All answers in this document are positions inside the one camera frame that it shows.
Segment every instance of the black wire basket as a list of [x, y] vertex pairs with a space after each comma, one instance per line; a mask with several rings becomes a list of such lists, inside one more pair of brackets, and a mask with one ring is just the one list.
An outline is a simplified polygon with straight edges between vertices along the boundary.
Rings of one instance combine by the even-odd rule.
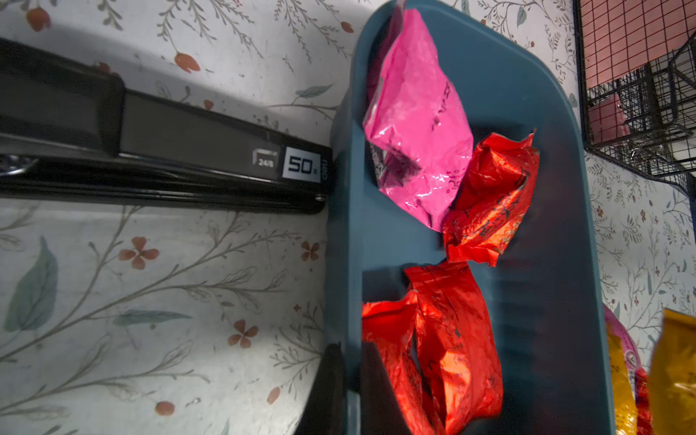
[[679, 49], [591, 88], [583, 60], [581, 52], [578, 81], [585, 149], [643, 177], [674, 184], [696, 199], [696, 33]]

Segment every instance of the snack wrapper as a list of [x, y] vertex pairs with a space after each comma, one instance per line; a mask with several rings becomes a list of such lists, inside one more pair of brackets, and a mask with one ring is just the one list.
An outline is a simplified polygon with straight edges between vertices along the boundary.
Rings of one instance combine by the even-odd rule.
[[655, 435], [693, 434], [696, 429], [696, 317], [665, 310], [650, 377]]
[[628, 373], [628, 382], [631, 385], [631, 394], [638, 411], [637, 434], [652, 435], [652, 415], [650, 414], [647, 389], [648, 374], [640, 363], [638, 349], [635, 347], [635, 343], [624, 325], [619, 322], [614, 313], [612, 313], [606, 305], [604, 306], [604, 322], [606, 323], [609, 333], [618, 338], [621, 344], [621, 350], [624, 355], [624, 365]]
[[532, 202], [539, 172], [533, 138], [515, 142], [493, 133], [476, 147], [443, 222], [449, 262], [497, 264]]
[[616, 435], [635, 435], [638, 430], [638, 410], [635, 407], [633, 389], [624, 362], [621, 338], [612, 334], [608, 327], [607, 336], [609, 338], [611, 384], [614, 391]]
[[[473, 419], [497, 416], [502, 370], [469, 266], [443, 263], [405, 272], [411, 286], [401, 301], [363, 306], [363, 340], [377, 344], [409, 429], [414, 435], [454, 435]], [[416, 308], [415, 316], [408, 306]], [[411, 358], [413, 331], [430, 394]]]
[[397, 2], [370, 66], [363, 128], [379, 190], [441, 231], [469, 164], [473, 135], [420, 13], [404, 4]]

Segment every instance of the pink object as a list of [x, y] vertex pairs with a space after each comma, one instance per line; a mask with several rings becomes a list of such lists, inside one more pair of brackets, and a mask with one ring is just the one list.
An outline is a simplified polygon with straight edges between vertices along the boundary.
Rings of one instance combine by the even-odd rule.
[[363, 128], [379, 190], [429, 228], [457, 195], [473, 135], [420, 13], [397, 2], [370, 66]]
[[635, 372], [643, 367], [640, 364], [638, 350], [635, 348], [635, 343], [633, 343], [624, 325], [619, 322], [616, 316], [614, 316], [614, 313], [612, 313], [606, 305], [604, 306], [604, 322], [609, 332], [621, 339], [621, 348], [624, 351], [624, 363], [628, 370], [628, 380], [631, 382], [633, 398], [635, 399]]
[[695, 0], [582, 0], [587, 87], [680, 48], [696, 30]]
[[624, 124], [626, 114], [621, 110], [621, 100], [617, 94], [612, 94], [590, 107], [588, 115], [593, 143], [610, 141], [631, 133]]

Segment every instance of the floral pattern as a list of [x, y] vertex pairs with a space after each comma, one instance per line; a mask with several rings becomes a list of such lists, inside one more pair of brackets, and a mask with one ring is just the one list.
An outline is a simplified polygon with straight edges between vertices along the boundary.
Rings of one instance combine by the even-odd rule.
[[585, 161], [603, 300], [649, 368], [664, 309], [696, 315], [689, 199], [593, 155]]
[[[0, 0], [0, 36], [328, 145], [383, 1]], [[570, 1], [447, 3], [538, 56], [577, 110]], [[696, 312], [688, 201], [586, 163], [603, 298], [648, 365], [662, 309]], [[291, 434], [323, 350], [325, 223], [0, 200], [0, 427]]]

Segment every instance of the pink wrapper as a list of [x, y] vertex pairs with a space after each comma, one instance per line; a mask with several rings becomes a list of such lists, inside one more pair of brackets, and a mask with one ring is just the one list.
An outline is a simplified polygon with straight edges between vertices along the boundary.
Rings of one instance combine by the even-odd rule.
[[473, 135], [420, 13], [404, 3], [397, 2], [370, 66], [363, 128], [379, 190], [441, 231], [471, 160]]

